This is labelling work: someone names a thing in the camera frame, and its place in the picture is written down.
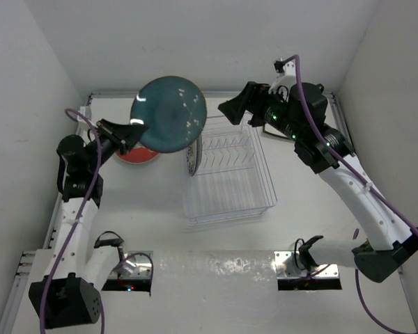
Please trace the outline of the black white speckled plate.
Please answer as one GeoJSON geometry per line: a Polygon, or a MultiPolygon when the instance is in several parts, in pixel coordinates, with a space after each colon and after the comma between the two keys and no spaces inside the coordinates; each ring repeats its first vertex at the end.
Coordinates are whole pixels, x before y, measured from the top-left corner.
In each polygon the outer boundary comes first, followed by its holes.
{"type": "Polygon", "coordinates": [[[187,147],[186,162],[189,175],[192,177],[196,174],[202,161],[203,141],[199,136],[191,145],[187,147]]]}

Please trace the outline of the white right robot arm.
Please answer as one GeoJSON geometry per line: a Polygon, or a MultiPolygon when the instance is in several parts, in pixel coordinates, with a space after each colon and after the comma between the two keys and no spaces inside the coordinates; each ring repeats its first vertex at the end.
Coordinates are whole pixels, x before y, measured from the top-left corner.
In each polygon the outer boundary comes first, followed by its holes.
{"type": "Polygon", "coordinates": [[[282,98],[269,85],[250,81],[241,93],[218,106],[233,125],[251,113],[249,125],[269,125],[294,142],[298,158],[342,199],[366,235],[363,244],[341,244],[316,235],[299,248],[295,263],[310,272],[322,264],[359,270],[381,283],[418,251],[418,227],[411,228],[380,199],[353,146],[326,124],[329,106],[323,86],[303,83],[282,98]]]}

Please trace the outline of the white round plate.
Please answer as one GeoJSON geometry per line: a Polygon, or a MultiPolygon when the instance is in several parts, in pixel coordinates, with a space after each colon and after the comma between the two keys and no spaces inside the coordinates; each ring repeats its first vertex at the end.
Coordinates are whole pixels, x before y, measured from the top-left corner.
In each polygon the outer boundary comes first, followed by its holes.
{"type": "Polygon", "coordinates": [[[159,152],[149,150],[144,146],[135,147],[127,154],[116,153],[116,156],[127,164],[146,164],[160,156],[159,152]]]}

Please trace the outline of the square grey plate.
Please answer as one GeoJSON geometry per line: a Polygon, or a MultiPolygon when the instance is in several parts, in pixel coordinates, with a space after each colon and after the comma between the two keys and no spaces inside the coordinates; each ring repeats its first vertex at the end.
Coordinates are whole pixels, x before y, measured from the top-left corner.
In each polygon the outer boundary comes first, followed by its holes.
{"type": "Polygon", "coordinates": [[[282,134],[280,131],[276,130],[274,127],[271,127],[270,125],[264,125],[263,132],[267,135],[274,136],[274,137],[281,138],[281,139],[288,138],[286,135],[282,134]]]}

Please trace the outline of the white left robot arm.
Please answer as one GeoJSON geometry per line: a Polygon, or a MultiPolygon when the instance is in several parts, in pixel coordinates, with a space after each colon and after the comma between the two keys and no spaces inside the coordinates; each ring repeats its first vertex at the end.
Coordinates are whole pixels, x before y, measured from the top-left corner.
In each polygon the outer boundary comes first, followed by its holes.
{"type": "Polygon", "coordinates": [[[138,120],[120,125],[101,119],[91,127],[95,138],[79,135],[61,140],[57,186],[61,212],[57,217],[53,255],[43,279],[29,288],[39,316],[40,332],[96,323],[102,314],[100,292],[109,274],[123,259],[121,237],[99,241],[87,253],[88,238],[100,208],[103,179],[100,167],[116,152],[126,153],[148,126],[138,120]]]}

